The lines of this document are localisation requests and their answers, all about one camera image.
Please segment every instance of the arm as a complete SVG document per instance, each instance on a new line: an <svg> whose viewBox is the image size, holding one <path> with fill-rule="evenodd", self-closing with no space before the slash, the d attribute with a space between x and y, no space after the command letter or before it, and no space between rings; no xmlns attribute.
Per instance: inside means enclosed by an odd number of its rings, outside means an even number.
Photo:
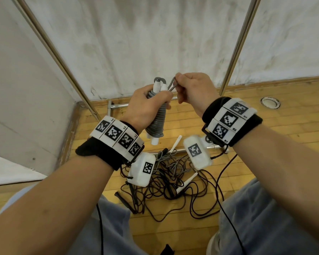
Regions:
<svg viewBox="0 0 319 255"><path fill-rule="evenodd" d="M172 93L135 91L123 120L140 133ZM75 157L0 214L0 254L64 254L94 210L113 169L96 156Z"/></svg>
<svg viewBox="0 0 319 255"><path fill-rule="evenodd" d="M176 79L179 103L190 103L201 117L219 97L206 74ZM319 240L319 153L262 124L233 148L270 195Z"/></svg>

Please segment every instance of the wooden floor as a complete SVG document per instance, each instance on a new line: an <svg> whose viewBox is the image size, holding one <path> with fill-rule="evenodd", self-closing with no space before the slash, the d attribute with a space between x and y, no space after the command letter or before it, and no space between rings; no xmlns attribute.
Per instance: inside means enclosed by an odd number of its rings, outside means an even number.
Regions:
<svg viewBox="0 0 319 255"><path fill-rule="evenodd" d="M242 98L258 110L258 115L264 119L265 125L319 152L319 81L228 91L226 96ZM272 110L262 106L260 99L267 96L277 98L281 102L281 107ZM160 139L157 146L150 144L145 133L141 134L145 140L145 151L170 148L179 135L182 135L183 139L192 134L202 135L203 122L190 105L178 105L177 101L172 101L171 106L172 109L167 111L164 137ZM96 109L102 117L106 115L106 106L98 106ZM125 110L126 108L113 110L112 116L120 119ZM70 159L75 156L74 150L89 137L96 124L97 122L88 110L81 112ZM183 144L180 141L177 148L182 147ZM211 154L218 152L218 150L213 150ZM235 152L231 149L229 154L215 159L214 164L208 170L217 177L234 155ZM254 175L247 166L240 158L236 158L222 175L219 184L229 197L253 178ZM119 203L114 193L124 183L125 179L120 176L119 172L114 172L103 194L110 201ZM17 185L15 187L1 186L0 208L14 192L25 185L21 187ZM195 206L201 213L208 209L214 201L215 194L211 188L205 197L196 201ZM148 206L155 216L161 218L168 210L180 207L182 202L183 200L167 201L163 198L156 198L149 201ZM218 229L218 216L202 220L193 219L187 205L183 210L170 214L162 223L156 223L148 212L145 212L144 215L132 215L130 228L136 244L149 254L160 254L167 243L176 250L177 255L205 254L210 237Z"/></svg>

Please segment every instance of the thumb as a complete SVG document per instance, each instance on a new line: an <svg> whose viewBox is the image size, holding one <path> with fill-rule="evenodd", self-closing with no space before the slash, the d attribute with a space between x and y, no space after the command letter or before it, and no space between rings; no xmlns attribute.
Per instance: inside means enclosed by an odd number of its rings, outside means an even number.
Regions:
<svg viewBox="0 0 319 255"><path fill-rule="evenodd" d="M187 87L188 83L191 81L191 79L179 72L176 73L175 78L178 84L180 84L184 88Z"/></svg>
<svg viewBox="0 0 319 255"><path fill-rule="evenodd" d="M172 99L173 94L171 91L161 91L158 94L154 95L152 98L149 99L152 102L152 106L159 109L162 104L165 102L170 102Z"/></svg>

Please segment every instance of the hand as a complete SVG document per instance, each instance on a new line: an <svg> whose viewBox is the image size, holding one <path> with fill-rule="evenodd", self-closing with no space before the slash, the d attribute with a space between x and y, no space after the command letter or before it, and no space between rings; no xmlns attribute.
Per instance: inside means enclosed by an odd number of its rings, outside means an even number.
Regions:
<svg viewBox="0 0 319 255"><path fill-rule="evenodd" d="M151 124L162 104L167 102L167 109L171 109L172 92L161 91L148 99L147 94L152 88L153 84L137 89L132 95L128 109L122 118L122 121L131 124L138 134Z"/></svg>
<svg viewBox="0 0 319 255"><path fill-rule="evenodd" d="M208 106L220 97L212 80L205 73L177 73L175 78L178 82L176 90L179 104L191 104L201 118Z"/></svg>

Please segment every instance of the person's right hand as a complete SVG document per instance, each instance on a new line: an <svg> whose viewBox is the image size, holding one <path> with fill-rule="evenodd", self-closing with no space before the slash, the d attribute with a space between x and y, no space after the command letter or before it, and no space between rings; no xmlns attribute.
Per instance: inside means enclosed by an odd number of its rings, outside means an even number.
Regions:
<svg viewBox="0 0 319 255"><path fill-rule="evenodd" d="M205 73L177 73L176 86L179 104L186 102L192 105L198 116L202 117L208 106L220 95L212 80Z"/></svg>

